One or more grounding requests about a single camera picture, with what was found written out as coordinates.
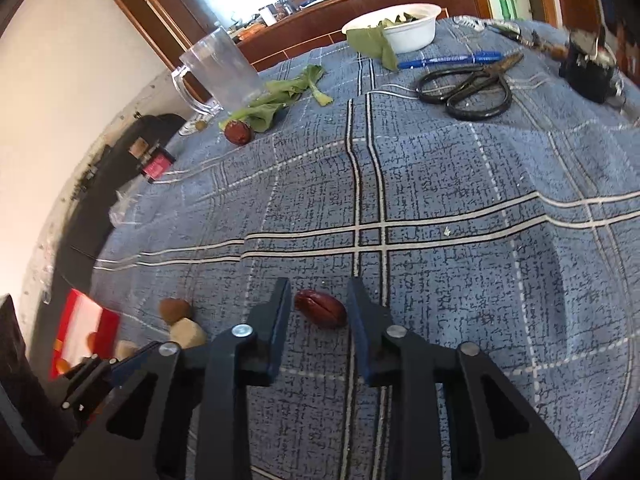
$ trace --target white wall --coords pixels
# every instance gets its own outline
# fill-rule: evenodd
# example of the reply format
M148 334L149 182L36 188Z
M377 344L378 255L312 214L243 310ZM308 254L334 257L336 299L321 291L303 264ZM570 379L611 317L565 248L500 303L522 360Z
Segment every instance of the white wall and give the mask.
M65 182L165 70L113 0L25 0L0 37L0 295L20 301Z

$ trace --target red box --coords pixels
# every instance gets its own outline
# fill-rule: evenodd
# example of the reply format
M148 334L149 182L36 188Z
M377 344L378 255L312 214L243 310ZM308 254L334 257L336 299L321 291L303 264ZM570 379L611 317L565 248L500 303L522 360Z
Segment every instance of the red box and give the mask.
M71 367L80 364L84 357L98 354L101 359L113 356L113 343L118 332L120 316L101 307L79 290L72 288L66 297L65 309L60 317L58 336L53 343L49 376L60 375L56 366L63 359ZM87 336L95 332L94 347L89 348Z

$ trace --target red date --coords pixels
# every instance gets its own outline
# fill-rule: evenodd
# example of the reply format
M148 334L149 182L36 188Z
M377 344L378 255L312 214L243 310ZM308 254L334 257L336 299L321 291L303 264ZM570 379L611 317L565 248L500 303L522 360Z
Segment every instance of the red date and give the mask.
M299 290L294 304L311 323L320 328L339 328L347 323L344 305L325 292L311 288Z
M244 146L254 138L254 132L242 121L231 121L225 127L225 137L236 146Z

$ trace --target tablecloth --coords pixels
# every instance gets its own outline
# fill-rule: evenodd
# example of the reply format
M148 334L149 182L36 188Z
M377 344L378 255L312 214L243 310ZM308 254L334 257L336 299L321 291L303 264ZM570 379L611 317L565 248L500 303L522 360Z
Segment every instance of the tablecloth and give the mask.
M434 42L401 60L519 49L441 20ZM139 190L92 296L122 313L121 338L142 344L167 338L162 298L190 301L213 337L279 276L342 301L362 276L396 323L435 344L478 343L586 478L640 399L640 130L580 97L556 62L522 52L508 72L513 105L480 123L418 101L424 70L387 71L346 43L266 70L284 79L322 64L319 88L335 101L306 94L240 148L216 121L176 136L176 163ZM358 379L349 341L347 328L292 313L276 383L248 393L255 478L383 478L388 399ZM445 442L446 474L448 454ZM526 466L539 459L531 450Z

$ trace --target cup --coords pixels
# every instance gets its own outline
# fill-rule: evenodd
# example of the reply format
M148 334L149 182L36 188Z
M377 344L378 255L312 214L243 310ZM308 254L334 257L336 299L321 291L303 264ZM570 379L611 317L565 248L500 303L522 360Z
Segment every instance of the cup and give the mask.
M247 106L265 91L255 68L236 47L222 27L202 38L180 56L184 65L171 77L175 89L194 110L216 115L220 110L233 112ZM184 85L184 76L191 72L211 94L207 104L194 99Z

